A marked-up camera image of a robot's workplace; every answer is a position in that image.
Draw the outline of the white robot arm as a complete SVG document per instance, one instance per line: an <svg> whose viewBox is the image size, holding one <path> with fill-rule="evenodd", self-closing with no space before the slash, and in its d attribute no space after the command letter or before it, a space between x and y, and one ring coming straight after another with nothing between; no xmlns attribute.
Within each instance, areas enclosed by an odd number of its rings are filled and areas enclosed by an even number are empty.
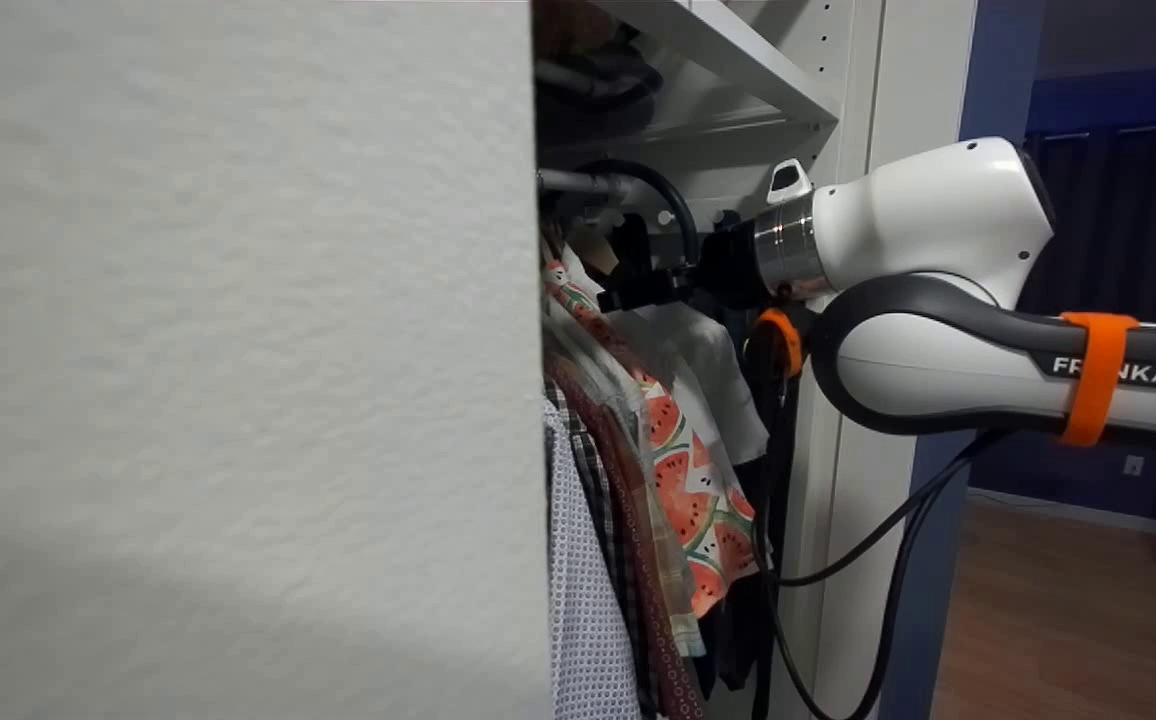
<svg viewBox="0 0 1156 720"><path fill-rule="evenodd" d="M844 182L777 186L700 240L682 284L730 309L810 301L830 404L891 431L1049 431L1156 444L1156 321L1030 313L1054 206L1004 136L939 145Z"/></svg>

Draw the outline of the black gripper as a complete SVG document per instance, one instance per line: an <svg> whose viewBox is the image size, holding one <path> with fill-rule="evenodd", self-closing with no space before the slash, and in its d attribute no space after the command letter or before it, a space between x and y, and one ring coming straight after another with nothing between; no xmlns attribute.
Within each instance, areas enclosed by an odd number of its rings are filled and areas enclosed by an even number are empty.
<svg viewBox="0 0 1156 720"><path fill-rule="evenodd" d="M751 223L724 211L713 232L700 232L696 257L683 257L687 232L651 232L646 214L627 214L612 232L616 266L606 277L612 313L704 301L716 309L755 309L766 280L751 257Z"/></svg>

